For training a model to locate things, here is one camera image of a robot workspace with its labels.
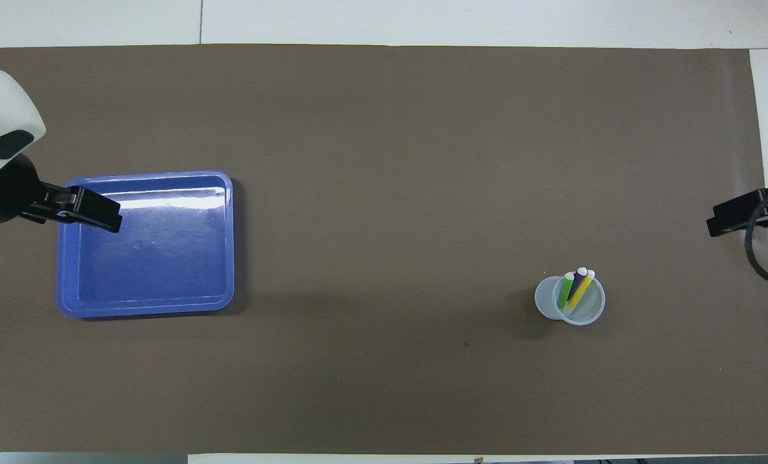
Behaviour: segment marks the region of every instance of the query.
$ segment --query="plastic cup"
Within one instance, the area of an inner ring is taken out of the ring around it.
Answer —
[[[538,311],[549,319],[564,320],[564,322],[573,325],[592,324],[596,319],[599,319],[604,311],[604,288],[602,284],[593,279],[576,308],[570,314],[566,314],[566,311],[559,311],[558,306],[555,305],[563,280],[563,276],[553,276],[547,277],[539,283],[536,287],[536,308]]]

